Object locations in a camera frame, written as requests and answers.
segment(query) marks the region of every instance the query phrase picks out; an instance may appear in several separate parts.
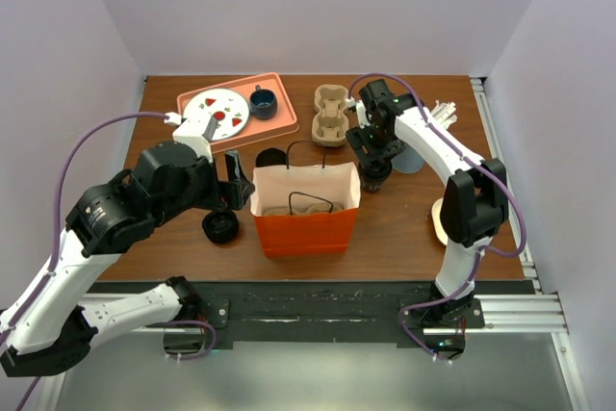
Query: white wall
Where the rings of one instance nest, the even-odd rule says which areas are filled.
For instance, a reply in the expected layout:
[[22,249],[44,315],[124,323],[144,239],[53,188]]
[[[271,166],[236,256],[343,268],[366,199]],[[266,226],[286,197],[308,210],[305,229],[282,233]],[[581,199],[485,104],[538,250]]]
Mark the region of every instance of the white wall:
[[530,0],[105,0],[148,74],[486,75]]
[[560,292],[596,410],[616,402],[613,6],[533,0],[487,86],[539,277]]
[[[0,307],[14,302],[51,247],[51,199],[72,142],[95,121],[134,109],[141,76],[102,0],[0,0]],[[64,210],[107,180],[127,128],[75,160]],[[0,409],[31,379],[0,372]],[[36,404],[34,397],[31,404]]]

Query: dark blue mug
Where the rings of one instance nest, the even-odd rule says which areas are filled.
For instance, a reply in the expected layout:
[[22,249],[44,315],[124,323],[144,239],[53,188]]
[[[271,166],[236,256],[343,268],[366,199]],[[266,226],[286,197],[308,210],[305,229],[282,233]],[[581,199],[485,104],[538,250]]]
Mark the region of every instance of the dark blue mug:
[[278,110],[278,101],[273,91],[261,89],[261,86],[255,87],[255,91],[250,95],[248,100],[250,112],[257,119],[271,119]]

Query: plastic tray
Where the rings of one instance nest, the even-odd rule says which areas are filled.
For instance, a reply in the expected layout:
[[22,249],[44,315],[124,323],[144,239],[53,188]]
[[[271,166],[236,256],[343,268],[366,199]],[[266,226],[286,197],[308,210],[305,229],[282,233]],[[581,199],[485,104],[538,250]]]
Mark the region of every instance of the plastic tray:
[[213,142],[212,151],[218,153],[225,149],[237,148],[245,144],[292,134],[292,132],[297,131],[297,129],[299,129],[297,116],[295,115],[289,95],[282,85],[280,76],[276,72],[244,77],[236,81],[222,82],[215,86],[187,91],[186,93],[178,95],[177,111],[180,115],[183,114],[184,108],[188,105],[189,101],[191,101],[195,95],[207,89],[231,89],[239,93],[247,101],[250,94],[254,92],[256,86],[261,86],[262,89],[269,89],[274,92],[278,100],[278,111],[276,115],[269,120],[259,120],[256,117],[251,117],[240,134],[230,139]]

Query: plate with strawberry pattern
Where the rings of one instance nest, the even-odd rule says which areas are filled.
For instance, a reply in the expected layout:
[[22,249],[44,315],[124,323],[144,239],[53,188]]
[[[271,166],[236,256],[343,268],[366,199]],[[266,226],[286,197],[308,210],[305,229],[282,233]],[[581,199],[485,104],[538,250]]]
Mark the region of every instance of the plate with strawberry pattern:
[[198,93],[186,105],[182,116],[199,117],[203,112],[211,113],[217,122],[212,141],[235,137],[250,118],[246,99],[229,89],[209,89]]

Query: brown wood surface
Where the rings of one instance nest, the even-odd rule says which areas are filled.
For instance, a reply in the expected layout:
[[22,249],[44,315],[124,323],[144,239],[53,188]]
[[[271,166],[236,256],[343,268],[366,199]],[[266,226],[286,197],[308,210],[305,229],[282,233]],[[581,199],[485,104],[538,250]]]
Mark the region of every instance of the brown wood surface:
[[[143,111],[175,111],[179,93],[238,79],[239,76],[152,76],[145,86]],[[250,178],[256,155],[264,148],[285,148],[291,141],[309,140],[315,89],[321,84],[346,87],[354,76],[282,76],[284,86],[299,120],[299,131],[288,136],[240,148]],[[430,107],[434,100],[455,101],[458,121],[450,131],[473,151],[489,157],[475,97],[465,76],[409,76],[420,97]],[[394,92],[403,92],[392,84]],[[128,156],[133,166],[142,150],[171,138],[172,128],[160,120],[140,119]],[[293,164],[316,164],[319,150],[306,143],[298,146]],[[328,163],[355,161],[348,146],[328,151]],[[188,211],[156,230],[147,241],[135,244],[102,279],[164,279],[184,275],[192,280],[276,280],[276,279],[433,279],[443,261],[445,248],[434,234],[429,211],[443,195],[444,186],[424,166],[416,174],[395,172],[376,194],[362,193],[353,239],[344,256],[301,256],[270,260],[263,255],[254,220],[248,208],[238,213],[242,231],[233,243],[211,244],[203,235],[203,211]],[[494,239],[501,248],[513,248],[511,229],[506,224]],[[479,271],[483,279],[521,279],[518,259],[487,255]]]

